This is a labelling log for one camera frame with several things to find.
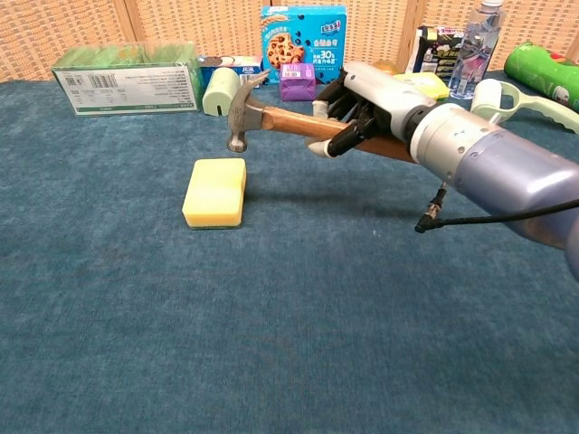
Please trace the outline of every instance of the yellow object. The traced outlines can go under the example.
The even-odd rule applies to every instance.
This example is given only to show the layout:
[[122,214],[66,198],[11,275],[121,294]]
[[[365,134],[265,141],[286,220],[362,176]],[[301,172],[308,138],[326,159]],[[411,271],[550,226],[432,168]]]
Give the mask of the yellow object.
[[372,66],[390,75],[396,75],[398,73],[396,65],[394,65],[391,61],[375,61],[372,63]]
[[398,74],[394,75],[394,78],[414,86],[433,99],[445,99],[450,95],[449,88],[444,84],[444,81],[433,72]]
[[239,226],[246,177],[242,158],[197,160],[183,203],[183,215],[189,227]]

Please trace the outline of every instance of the green box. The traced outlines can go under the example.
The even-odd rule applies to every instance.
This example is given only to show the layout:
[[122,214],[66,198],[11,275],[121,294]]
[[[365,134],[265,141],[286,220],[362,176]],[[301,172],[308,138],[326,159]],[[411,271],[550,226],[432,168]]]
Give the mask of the green box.
[[78,116],[202,109],[203,78],[190,42],[73,47],[52,74]]

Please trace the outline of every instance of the hammer head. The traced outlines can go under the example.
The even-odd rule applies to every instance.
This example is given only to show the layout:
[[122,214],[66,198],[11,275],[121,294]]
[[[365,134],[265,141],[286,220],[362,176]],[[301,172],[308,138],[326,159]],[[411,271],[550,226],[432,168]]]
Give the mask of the hammer head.
[[244,83],[233,97],[227,116],[227,125],[232,131],[227,140],[227,148],[230,151],[245,152],[247,149],[245,131],[261,129],[261,117],[265,104],[252,97],[252,90],[258,84],[263,83],[269,73],[269,70],[264,71]]

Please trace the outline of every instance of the woven wall panel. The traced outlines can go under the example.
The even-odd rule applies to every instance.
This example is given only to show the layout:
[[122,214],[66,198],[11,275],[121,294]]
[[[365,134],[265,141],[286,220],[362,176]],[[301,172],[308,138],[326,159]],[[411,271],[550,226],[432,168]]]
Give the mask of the woven wall panel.
[[69,47],[123,39],[110,0],[1,0],[0,81],[51,79]]
[[287,5],[345,5],[346,60],[396,61],[403,32],[405,0],[280,0]]
[[262,0],[131,1],[147,40],[192,41],[205,55],[261,55]]
[[[463,28],[470,10],[479,0],[429,0],[423,22]],[[490,68],[502,69],[512,50],[522,42],[532,41],[566,54],[579,32],[579,0],[507,0],[505,27],[493,55]]]

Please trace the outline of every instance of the purple box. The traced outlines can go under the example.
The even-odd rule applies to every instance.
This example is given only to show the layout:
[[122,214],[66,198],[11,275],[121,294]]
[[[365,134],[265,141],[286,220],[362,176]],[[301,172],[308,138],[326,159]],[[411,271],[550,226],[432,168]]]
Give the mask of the purple box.
[[316,98],[316,73],[312,63],[281,65],[280,92],[282,101],[313,101]]

